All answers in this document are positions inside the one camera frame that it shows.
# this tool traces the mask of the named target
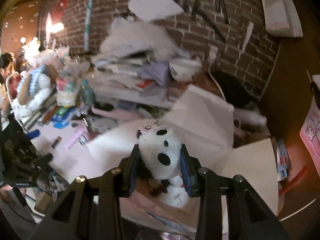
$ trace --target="pink surface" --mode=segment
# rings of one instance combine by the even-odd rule
[[[65,144],[72,140],[76,135],[76,129],[68,125],[64,129],[56,129],[50,123],[46,126],[34,126],[34,129],[40,130],[40,136],[33,139],[32,143],[38,150],[44,153],[52,153],[53,160],[50,162],[61,176],[68,182],[72,182],[77,176],[84,175],[88,179],[102,176],[104,170],[90,154],[86,146],[82,146],[80,142],[76,142],[71,149],[66,149]],[[56,138],[62,137],[62,141],[55,149],[51,145]]]
[[[314,99],[311,102],[308,115],[300,130],[300,137],[310,152],[320,176],[320,111]]]

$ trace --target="screw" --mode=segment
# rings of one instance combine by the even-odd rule
[[[112,173],[113,175],[119,174],[120,172],[121,172],[121,169],[119,169],[118,167],[113,168],[113,169],[111,170],[111,173]]]
[[[81,175],[81,176],[76,177],[76,182],[81,183],[81,182],[84,182],[84,181],[85,181],[85,176]]]
[[[244,181],[244,177],[243,177],[242,175],[235,175],[234,178],[235,178],[235,180],[238,181],[238,182]]]
[[[201,167],[201,168],[199,169],[199,172],[202,173],[202,174],[206,174],[206,173],[208,173],[208,171],[209,171],[209,169],[206,168],[206,167]]]

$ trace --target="purple paper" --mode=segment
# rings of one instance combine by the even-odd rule
[[[169,83],[169,62],[160,61],[141,67],[141,78],[155,80],[161,87],[167,87]]]

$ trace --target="blue bottle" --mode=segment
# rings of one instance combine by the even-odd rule
[[[92,105],[94,105],[94,93],[86,79],[82,81],[81,96],[82,101],[86,106],[91,107]]]

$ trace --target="blue checkered fabric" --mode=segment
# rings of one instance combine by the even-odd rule
[[[36,89],[38,87],[38,80],[39,80],[40,74],[44,73],[46,70],[47,70],[47,66],[41,65],[40,67],[38,67],[30,72],[31,80],[30,80],[30,84],[29,84],[29,95],[31,97],[34,97],[36,94]],[[18,88],[17,88],[18,93],[20,93],[22,84],[23,84],[26,77],[27,77],[27,75],[25,75],[23,77],[23,79],[20,81]]]

